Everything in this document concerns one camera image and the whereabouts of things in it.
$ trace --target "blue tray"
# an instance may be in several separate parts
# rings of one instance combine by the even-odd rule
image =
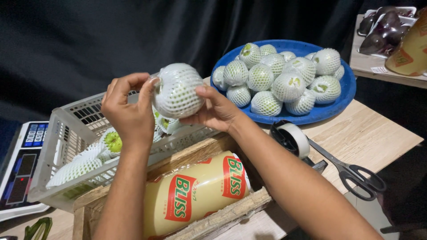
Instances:
[[[317,52],[322,48],[313,44],[304,43],[300,41],[293,40],[264,40],[254,42],[258,46],[262,46],[265,44],[271,44],[276,49],[277,52],[280,53],[282,51],[291,51],[295,53],[297,57],[304,57],[305,55],[313,52]],[[233,61],[234,58],[240,53],[243,46],[235,48],[225,54],[216,64],[212,70],[212,74],[215,69],[219,66],[225,66],[229,62]],[[290,114],[286,111],[283,106],[282,112],[276,117],[267,117],[252,113],[251,104],[248,104],[242,108],[240,108],[246,115],[248,115],[252,120],[259,123],[267,123],[273,124],[274,122],[278,122],[281,119],[286,119],[291,121],[296,125],[315,123],[327,118],[330,118],[340,112],[342,112],[352,101],[354,95],[356,94],[356,78],[354,77],[353,71],[349,67],[349,65],[341,59],[341,64],[344,66],[344,76],[342,77],[341,84],[341,95],[332,103],[329,104],[316,104],[310,113],[306,115],[296,116]]]

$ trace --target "wooden shelf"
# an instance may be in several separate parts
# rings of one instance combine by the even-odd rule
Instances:
[[[373,73],[372,67],[384,67],[386,59],[361,54],[357,51],[362,44],[364,37],[357,35],[357,29],[359,28],[360,22],[363,20],[363,14],[357,16],[356,26],[354,28],[353,46],[351,49],[350,67],[356,76],[368,77],[372,79],[378,79],[386,82],[394,82],[404,84],[408,86],[414,86],[419,88],[427,88],[427,77],[418,76],[410,77],[399,75],[393,72],[387,73]]]

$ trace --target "black curtain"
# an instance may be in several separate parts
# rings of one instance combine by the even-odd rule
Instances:
[[[332,47],[349,60],[356,15],[425,0],[3,0],[0,117],[47,120],[115,77],[174,62],[210,75],[233,48],[265,39]]]

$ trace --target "hand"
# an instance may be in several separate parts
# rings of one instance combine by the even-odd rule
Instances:
[[[157,81],[149,80],[148,73],[133,73],[115,78],[108,85],[101,111],[116,129],[124,148],[151,148],[155,125],[151,97]],[[137,103],[128,103],[130,90],[140,90]]]
[[[205,104],[196,114],[180,119],[182,123],[203,124],[222,132],[229,132],[239,122],[238,119],[247,117],[213,87],[197,86],[196,93],[205,98]]]

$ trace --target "plastic crate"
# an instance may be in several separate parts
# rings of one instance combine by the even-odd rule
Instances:
[[[128,102],[138,100],[139,91],[129,92]],[[86,173],[60,186],[46,188],[48,181],[73,157],[92,144],[111,124],[101,113],[104,93],[73,102],[52,111],[45,141],[32,178],[28,201],[39,201],[46,205],[73,212],[73,203],[82,194],[99,186],[106,186],[114,178],[116,161],[110,160],[100,168]],[[192,126],[153,144],[148,165],[156,163],[193,144],[190,135],[198,140],[218,133],[204,126]]]

